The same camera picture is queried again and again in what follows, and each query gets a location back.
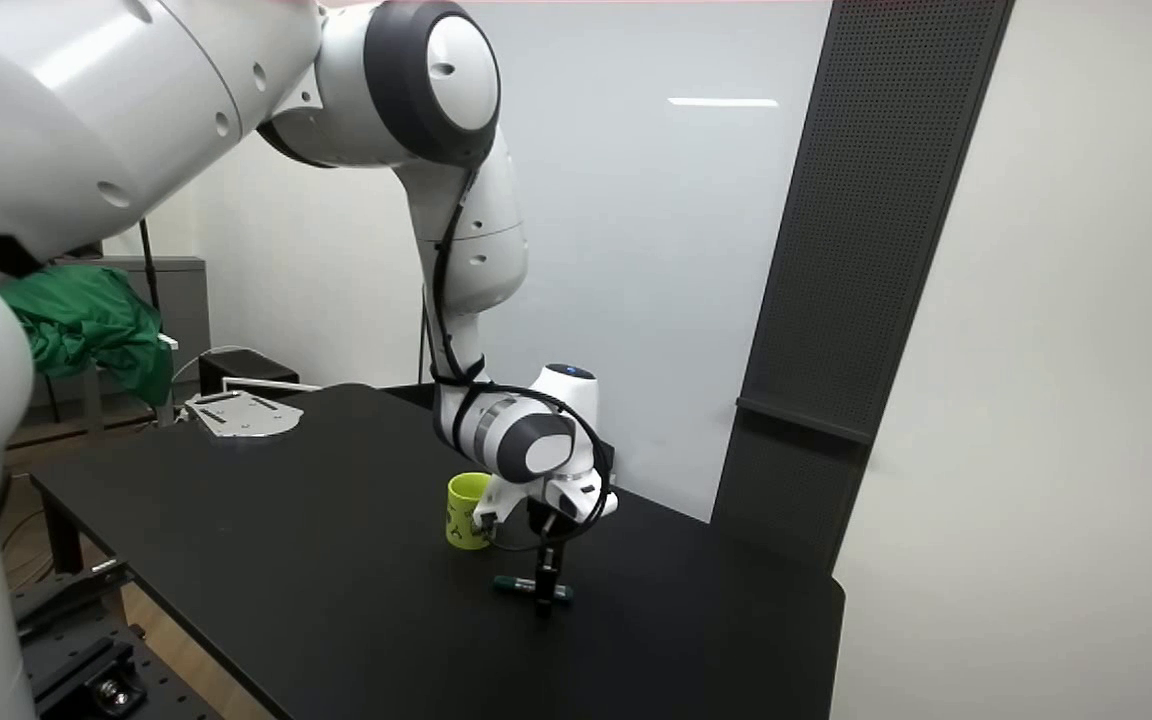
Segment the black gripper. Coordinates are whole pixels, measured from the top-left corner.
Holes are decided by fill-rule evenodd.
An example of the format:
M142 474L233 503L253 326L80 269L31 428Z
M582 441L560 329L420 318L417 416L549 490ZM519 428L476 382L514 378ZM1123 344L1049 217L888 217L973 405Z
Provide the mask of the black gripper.
M536 596L536 605L572 605L572 586L563 579L563 546L572 531L610 516L621 507L621 496L595 470L543 482L493 477L488 491L470 503L470 530L494 531L514 507L527 514L527 530L539 540L536 579L550 586L550 596Z

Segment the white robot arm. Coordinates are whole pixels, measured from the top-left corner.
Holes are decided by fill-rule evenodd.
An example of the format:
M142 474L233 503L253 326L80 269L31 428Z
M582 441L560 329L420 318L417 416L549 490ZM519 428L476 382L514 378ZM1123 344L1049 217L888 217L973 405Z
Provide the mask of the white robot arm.
M37 361L3 288L213 184L246 144L405 194L438 441L488 477L483 531L527 514L560 546L614 514L595 378L488 374L513 302L502 62L464 0L0 0L0 514ZM0 720L40 720L0 552Z

